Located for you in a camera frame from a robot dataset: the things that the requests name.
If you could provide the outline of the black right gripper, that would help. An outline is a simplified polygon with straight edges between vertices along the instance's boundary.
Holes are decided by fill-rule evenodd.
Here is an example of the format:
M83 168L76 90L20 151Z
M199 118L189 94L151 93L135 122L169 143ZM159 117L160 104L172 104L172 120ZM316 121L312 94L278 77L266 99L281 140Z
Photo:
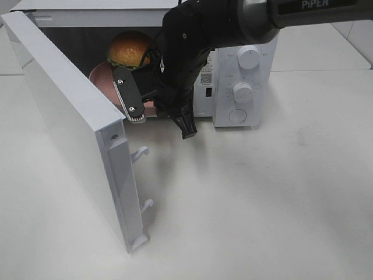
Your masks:
M197 133L193 113L193 85L214 46L211 24L215 2L184 2L163 17L165 46L149 66L132 72L137 89L132 95L133 116L144 112L143 102L154 100L181 130L182 139Z

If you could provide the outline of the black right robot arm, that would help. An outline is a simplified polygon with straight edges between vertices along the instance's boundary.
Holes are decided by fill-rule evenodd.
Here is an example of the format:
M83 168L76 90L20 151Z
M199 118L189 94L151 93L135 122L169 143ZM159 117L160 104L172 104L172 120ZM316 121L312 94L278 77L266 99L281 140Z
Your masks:
M193 85L211 50L265 44L289 26L369 19L371 1L185 1L163 17L162 55L132 73L139 91L128 118L143 120L143 103L152 100L192 137Z

